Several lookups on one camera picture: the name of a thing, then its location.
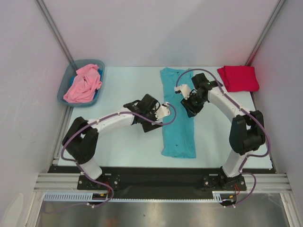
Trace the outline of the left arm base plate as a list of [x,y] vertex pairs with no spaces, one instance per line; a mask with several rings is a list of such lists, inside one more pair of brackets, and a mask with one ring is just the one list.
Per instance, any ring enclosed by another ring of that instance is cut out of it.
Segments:
[[120,172],[116,167],[102,167],[103,173],[96,180],[90,180],[80,168],[77,189],[81,191],[108,190],[110,186],[114,191],[121,190]]

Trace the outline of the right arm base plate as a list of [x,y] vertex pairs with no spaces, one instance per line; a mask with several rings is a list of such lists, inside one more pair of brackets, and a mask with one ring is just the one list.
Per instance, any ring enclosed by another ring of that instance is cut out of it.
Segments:
[[204,175],[202,188],[205,191],[246,191],[247,186],[241,174],[235,177],[227,177],[224,173],[219,173],[218,175]]

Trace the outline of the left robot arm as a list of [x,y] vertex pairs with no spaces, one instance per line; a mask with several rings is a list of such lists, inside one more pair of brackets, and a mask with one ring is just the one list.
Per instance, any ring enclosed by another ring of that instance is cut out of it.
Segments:
[[144,132],[161,127],[161,120],[171,112],[166,104],[160,104],[154,97],[146,94],[142,100],[123,105],[118,112],[100,119],[85,120],[76,118],[62,145],[78,164],[81,171],[86,173],[88,183],[94,189],[101,188],[105,183],[102,169],[94,159],[98,138],[113,130],[140,123]]

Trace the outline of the turquoise t shirt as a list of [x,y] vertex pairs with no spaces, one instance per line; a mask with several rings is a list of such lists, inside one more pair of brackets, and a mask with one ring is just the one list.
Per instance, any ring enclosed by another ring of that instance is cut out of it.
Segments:
[[164,148],[161,154],[174,158],[196,158],[194,119],[188,117],[181,104],[183,96],[175,93],[174,90],[183,72],[184,70],[172,68],[164,68],[160,71],[164,101],[172,104],[177,111],[175,121],[162,127]]

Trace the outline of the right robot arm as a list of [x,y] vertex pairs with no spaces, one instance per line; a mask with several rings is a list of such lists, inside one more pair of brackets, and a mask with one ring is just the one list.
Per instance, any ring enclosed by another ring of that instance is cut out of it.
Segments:
[[181,104],[188,117],[196,116],[205,103],[211,103],[231,122],[231,152],[222,166],[223,175],[218,178],[219,186],[229,190],[235,185],[235,177],[241,174],[248,157],[253,156],[253,152],[266,142],[264,118],[260,111],[250,111],[242,107],[217,79],[209,81],[205,72],[204,70],[192,77],[193,88],[187,84],[177,84],[174,89],[183,96]]

